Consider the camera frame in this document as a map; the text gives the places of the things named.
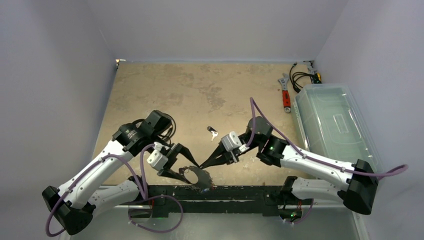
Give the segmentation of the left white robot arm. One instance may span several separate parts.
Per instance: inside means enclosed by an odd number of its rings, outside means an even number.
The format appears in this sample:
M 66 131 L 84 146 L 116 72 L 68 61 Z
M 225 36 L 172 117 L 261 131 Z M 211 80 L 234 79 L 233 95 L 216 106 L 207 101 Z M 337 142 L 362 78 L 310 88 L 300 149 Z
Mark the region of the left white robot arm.
M 161 177 L 186 182 L 187 178 L 172 170 L 178 155 L 191 163 L 195 159 L 182 144 L 171 144 L 175 120 L 167 113 L 152 111 L 148 117 L 121 125 L 104 149 L 79 173 L 58 187 L 48 186 L 42 197 L 49 209 L 48 221 L 57 220 L 62 231 L 75 235 L 84 230 L 94 217 L 123 203 L 153 205 L 166 196 L 149 194 L 144 174 L 135 172 L 119 185 L 100 190 L 100 186 L 121 166 L 128 166 L 136 156 L 149 152 L 147 164 Z

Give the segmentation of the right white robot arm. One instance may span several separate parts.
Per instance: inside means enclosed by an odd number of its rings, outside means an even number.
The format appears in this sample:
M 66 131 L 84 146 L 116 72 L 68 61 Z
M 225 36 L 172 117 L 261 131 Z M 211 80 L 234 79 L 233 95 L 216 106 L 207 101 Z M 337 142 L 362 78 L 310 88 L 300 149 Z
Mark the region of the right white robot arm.
M 230 165 L 239 157 L 257 149 L 256 157 L 268 166 L 302 171 L 313 179 L 289 177 L 280 196 L 288 204 L 296 200 L 321 199 L 343 203 L 362 215 L 372 212 L 379 181 L 371 165 L 362 159 L 355 163 L 331 159 L 298 148 L 272 134 L 272 126 L 263 117 L 251 118 L 245 133 L 232 131 L 223 136 L 214 152 L 200 165 L 202 169 Z

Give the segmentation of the metal key organizer ring plate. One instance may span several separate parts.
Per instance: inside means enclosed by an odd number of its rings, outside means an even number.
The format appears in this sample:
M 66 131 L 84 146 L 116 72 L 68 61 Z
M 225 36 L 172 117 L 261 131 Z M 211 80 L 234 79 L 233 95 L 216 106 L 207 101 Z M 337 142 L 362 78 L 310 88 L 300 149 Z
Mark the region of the metal key organizer ring plate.
M 194 188 L 200 191 L 209 191 L 214 186 L 211 175 L 204 169 L 196 166 L 184 166 L 179 168 L 178 171 Z M 190 179 L 187 178 L 189 174 L 195 175 L 196 179 L 193 178 L 190 181 Z

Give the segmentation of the key with black tag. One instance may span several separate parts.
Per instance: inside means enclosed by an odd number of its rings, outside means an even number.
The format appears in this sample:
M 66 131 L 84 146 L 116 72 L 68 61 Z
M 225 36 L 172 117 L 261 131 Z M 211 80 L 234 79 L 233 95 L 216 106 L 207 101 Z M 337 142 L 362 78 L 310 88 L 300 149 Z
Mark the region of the key with black tag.
M 213 142 L 214 139 L 219 135 L 219 133 L 211 126 L 208 126 L 207 130 L 211 133 L 211 141 Z

